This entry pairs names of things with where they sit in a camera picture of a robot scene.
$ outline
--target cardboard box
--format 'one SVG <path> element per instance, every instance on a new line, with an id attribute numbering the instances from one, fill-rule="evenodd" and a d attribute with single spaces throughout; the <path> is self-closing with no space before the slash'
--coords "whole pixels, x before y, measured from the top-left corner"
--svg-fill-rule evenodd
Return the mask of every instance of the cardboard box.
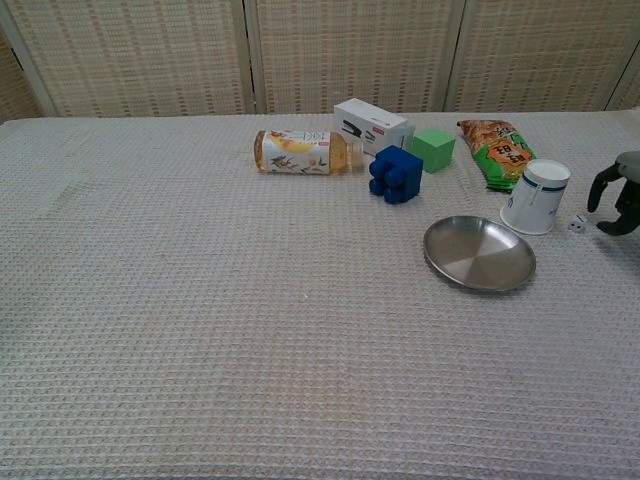
<path id="1" fill-rule="evenodd" d="M 335 131 L 347 141 L 362 141 L 363 150 L 369 155 L 390 145 L 404 150 L 411 147 L 415 127 L 395 113 L 352 98 L 334 106 L 333 116 Z"/>

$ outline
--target blue block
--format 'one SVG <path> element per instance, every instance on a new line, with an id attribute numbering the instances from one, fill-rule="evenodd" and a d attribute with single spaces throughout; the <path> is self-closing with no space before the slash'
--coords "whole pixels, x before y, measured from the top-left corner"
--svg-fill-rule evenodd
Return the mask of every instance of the blue block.
<path id="1" fill-rule="evenodd" d="M 384 195 L 387 203 L 404 203 L 420 192 L 422 159 L 392 145 L 376 155 L 369 173 L 371 193 Z"/>

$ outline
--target woven screen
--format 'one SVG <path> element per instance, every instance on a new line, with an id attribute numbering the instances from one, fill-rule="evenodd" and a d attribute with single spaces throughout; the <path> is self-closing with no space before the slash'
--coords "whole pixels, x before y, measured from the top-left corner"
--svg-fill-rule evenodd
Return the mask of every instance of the woven screen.
<path id="1" fill-rule="evenodd" d="M 16 118 L 39 117 L 40 107 L 0 32 L 0 124 Z"/>
<path id="2" fill-rule="evenodd" d="M 640 34 L 638 0 L 473 6 L 447 99 L 452 110 L 601 110 Z"/>
<path id="3" fill-rule="evenodd" d="M 253 111 L 233 1 L 7 4 L 60 115 L 170 116 Z"/>
<path id="4" fill-rule="evenodd" d="M 640 46 L 629 62 L 627 71 L 616 91 L 618 90 L 620 95 L 616 95 L 612 104 L 609 105 L 609 109 L 621 110 L 640 106 Z"/>
<path id="5" fill-rule="evenodd" d="M 258 0 L 267 111 L 330 112 L 351 97 L 398 112 L 441 109 L 454 3 Z"/>

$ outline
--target white cup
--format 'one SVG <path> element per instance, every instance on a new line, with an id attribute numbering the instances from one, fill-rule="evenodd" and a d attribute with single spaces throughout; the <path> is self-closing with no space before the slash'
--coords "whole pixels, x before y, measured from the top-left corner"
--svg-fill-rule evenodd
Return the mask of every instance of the white cup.
<path id="1" fill-rule="evenodd" d="M 500 210 L 500 218 L 520 233 L 550 232 L 570 176 L 569 169 L 554 160 L 530 161 Z"/>

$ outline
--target stainless steel plate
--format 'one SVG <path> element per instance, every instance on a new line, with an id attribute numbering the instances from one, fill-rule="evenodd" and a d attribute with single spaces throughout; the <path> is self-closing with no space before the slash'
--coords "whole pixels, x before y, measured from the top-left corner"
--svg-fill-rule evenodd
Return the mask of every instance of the stainless steel plate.
<path id="1" fill-rule="evenodd" d="M 480 217 L 438 220 L 424 234 L 424 253 L 445 277 L 480 290 L 511 290 L 536 270 L 536 256 L 526 241 Z"/>

